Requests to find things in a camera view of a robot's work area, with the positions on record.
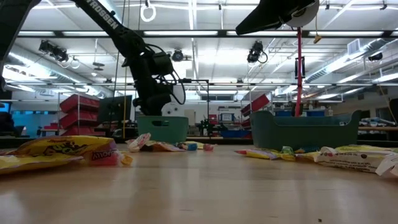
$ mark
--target red pole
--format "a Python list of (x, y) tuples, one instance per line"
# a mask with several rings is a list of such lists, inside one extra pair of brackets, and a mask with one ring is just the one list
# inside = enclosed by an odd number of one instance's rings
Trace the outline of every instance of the red pole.
[(303, 80), (302, 80), (302, 63), (301, 63), (301, 27), (297, 28), (297, 38), (298, 38), (298, 62), (297, 62), (297, 102), (296, 102), (296, 110), (295, 117), (300, 116), (300, 104), (301, 104), (301, 92), (303, 90)]

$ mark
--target green bin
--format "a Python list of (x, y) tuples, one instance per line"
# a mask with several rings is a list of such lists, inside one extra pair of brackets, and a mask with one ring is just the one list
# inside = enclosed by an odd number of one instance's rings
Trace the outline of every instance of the green bin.
[(268, 111), (250, 115), (253, 143), (258, 148), (283, 146), (338, 147), (356, 144), (361, 111), (327, 117), (275, 117)]
[(150, 140), (169, 143), (187, 140), (188, 118), (168, 116), (137, 117), (138, 133), (150, 133)]

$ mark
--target monitor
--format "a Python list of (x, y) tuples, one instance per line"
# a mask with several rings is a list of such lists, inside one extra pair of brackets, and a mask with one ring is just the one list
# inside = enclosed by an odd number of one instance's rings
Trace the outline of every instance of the monitor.
[(118, 96), (101, 99), (99, 101), (99, 110), (97, 122), (100, 124), (110, 121), (123, 121), (124, 107), (126, 106), (126, 120), (130, 119), (132, 96)]

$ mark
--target black robotic arm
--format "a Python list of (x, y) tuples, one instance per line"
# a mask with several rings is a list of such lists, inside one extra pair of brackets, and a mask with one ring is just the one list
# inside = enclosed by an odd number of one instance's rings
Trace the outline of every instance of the black robotic arm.
[[(141, 106), (145, 115), (161, 116), (162, 108), (171, 102), (172, 85), (164, 76), (173, 76), (170, 57), (162, 50), (155, 52), (133, 30), (124, 27), (98, 0), (71, 0), (90, 16), (112, 39), (125, 58), (123, 67), (129, 67), (139, 98), (134, 106)], [(4, 89), (2, 68), (15, 39), (29, 13), (41, 0), (0, 0), (0, 77)]]

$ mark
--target teal storage tub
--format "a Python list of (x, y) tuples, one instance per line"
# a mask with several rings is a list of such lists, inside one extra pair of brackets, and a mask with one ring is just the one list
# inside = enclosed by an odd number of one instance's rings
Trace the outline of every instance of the teal storage tub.
[(138, 133), (150, 133), (150, 140), (169, 143), (187, 140), (188, 118), (167, 116), (137, 117)]
[(356, 144), (361, 111), (327, 117), (275, 117), (268, 111), (250, 115), (253, 143), (258, 148), (282, 150), (290, 146), (338, 147)]

